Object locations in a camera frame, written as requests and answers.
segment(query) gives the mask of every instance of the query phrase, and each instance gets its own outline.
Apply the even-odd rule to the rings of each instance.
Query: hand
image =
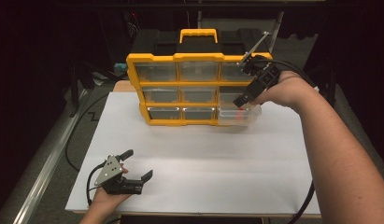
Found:
[[[318,93],[298,74],[284,71],[279,76],[276,86],[262,92],[250,103],[252,105],[261,105],[267,101],[272,101],[275,104],[290,107],[298,113],[300,104],[311,94]]]
[[[122,168],[122,172],[127,174],[128,170]],[[98,188],[93,197],[92,204],[90,205],[86,215],[80,221],[80,224],[103,223],[105,219],[114,213],[116,208],[126,199],[131,197],[131,195],[132,194],[107,194],[104,189]]]

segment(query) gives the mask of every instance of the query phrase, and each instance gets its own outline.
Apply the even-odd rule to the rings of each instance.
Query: white table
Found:
[[[139,179],[153,169],[153,178],[119,206],[122,214],[288,217],[301,207],[311,173],[291,109],[265,103],[248,127],[164,127],[147,125],[138,104],[135,92],[109,94],[66,210],[85,212],[90,171],[127,149],[134,156],[125,176]],[[315,196],[305,214],[320,216]]]

